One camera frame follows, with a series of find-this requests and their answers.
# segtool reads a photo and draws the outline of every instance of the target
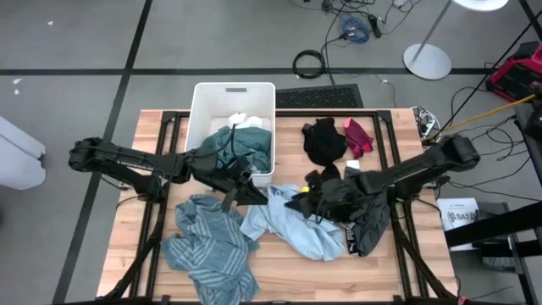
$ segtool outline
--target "pink cloth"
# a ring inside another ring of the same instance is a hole
[[[363,157],[364,153],[373,151],[373,138],[352,118],[345,120],[346,142],[354,154],[354,158]]]

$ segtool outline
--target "white box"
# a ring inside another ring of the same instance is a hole
[[[257,187],[273,180],[275,147],[275,88],[272,83],[199,83],[194,89],[185,151],[199,148],[208,136],[228,124],[232,114],[246,113],[263,120],[263,128],[271,131],[270,169],[267,174],[252,174]]]

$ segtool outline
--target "wooden tabletop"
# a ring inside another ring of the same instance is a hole
[[[412,110],[391,109],[390,111],[393,115],[401,160],[421,153],[423,149]],[[162,112],[163,110],[141,111],[132,146],[134,149],[154,153]],[[276,165],[273,177],[275,184],[296,183],[304,186],[303,177],[305,174],[313,169],[323,169],[313,164],[303,151],[301,128],[304,123],[314,124],[314,119],[310,117],[276,118],[276,139],[279,140],[276,143]],[[354,119],[370,136],[374,136],[371,119]],[[343,122],[344,118],[335,118],[335,124],[340,133],[344,132]],[[187,126],[188,119],[181,120],[177,152],[184,152]],[[391,157],[387,130],[384,124],[381,126],[387,159],[390,163],[393,158]],[[171,129],[168,130],[168,135],[165,152],[169,149]],[[352,159],[350,149],[342,159],[335,161],[335,165],[341,172],[346,166],[346,160],[349,159]],[[367,153],[359,161],[363,170],[380,169],[379,151],[376,145],[374,145],[373,152]],[[175,206],[196,193],[206,193],[206,191],[203,190],[201,184],[194,180],[183,185],[173,184],[171,186],[163,238],[180,232],[174,222]],[[212,194],[216,197],[223,196],[218,192]],[[133,191],[123,191],[120,200],[134,195]],[[425,201],[434,203],[434,194],[430,190],[422,191],[421,197]],[[119,207],[103,265],[98,296],[106,294],[115,286],[136,256],[144,206],[143,202],[130,200]],[[246,207],[238,209],[242,213],[246,212]],[[401,216],[402,210],[399,206],[398,209]],[[414,202],[412,215],[423,259],[446,288],[455,292],[457,289],[456,280],[439,213],[434,208],[420,202]],[[345,252],[342,257],[332,262],[304,258],[274,234],[266,233],[258,241],[260,249],[250,254],[249,266],[262,290],[252,299],[253,301],[390,301],[394,295],[402,295],[401,277],[395,255],[391,225],[388,226],[379,244],[369,256],[359,258]],[[412,291],[414,295],[419,295],[413,263],[407,254],[406,257]],[[142,268],[140,295],[143,295],[145,291],[149,260],[150,255]],[[161,253],[154,298],[159,300],[164,294],[170,295],[172,301],[198,300],[192,280],[188,277],[187,272],[169,269]]]

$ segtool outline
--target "blue striped towel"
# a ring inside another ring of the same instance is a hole
[[[243,216],[208,195],[192,195],[176,208],[175,222],[183,236],[162,241],[171,269],[188,270],[204,305],[237,305],[260,291],[248,269],[248,253],[258,244],[241,233]]]

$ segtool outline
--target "yellow cable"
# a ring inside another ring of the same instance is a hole
[[[477,115],[477,116],[474,116],[474,117],[472,117],[472,118],[470,118],[470,119],[466,119],[466,120],[464,120],[464,121],[462,121],[462,122],[459,122],[459,123],[457,123],[457,124],[455,124],[455,125],[452,125],[452,126],[450,126],[450,127],[446,127],[446,128],[444,128],[442,131],[451,130],[451,129],[454,129],[454,128],[459,127],[459,126],[461,126],[461,125],[465,125],[465,124],[467,124],[467,123],[470,123],[470,122],[472,122],[472,121],[474,121],[474,120],[476,120],[476,119],[482,119],[482,118],[484,118],[484,117],[486,117],[486,116],[490,116],[491,114],[496,114],[496,113],[498,113],[498,112],[501,111],[501,110],[504,110],[504,109],[507,109],[507,108],[510,108],[510,107],[514,107],[514,106],[516,106],[516,105],[518,105],[518,104],[520,104],[520,103],[525,103],[525,102],[531,101],[531,100],[533,100],[535,97],[536,97],[536,96],[535,96],[534,94],[532,94],[532,95],[530,95],[530,96],[528,96],[528,97],[525,97],[525,98],[520,99],[519,101],[515,101],[514,103],[509,103],[509,104],[507,104],[507,105],[500,106],[500,107],[495,108],[495,109],[493,109],[493,110],[491,110],[491,111],[488,111],[488,112],[486,112],[486,113],[484,113],[484,114],[479,114],[479,115]],[[433,138],[434,138],[434,136],[430,136],[430,137],[428,137],[426,140],[432,140]]]

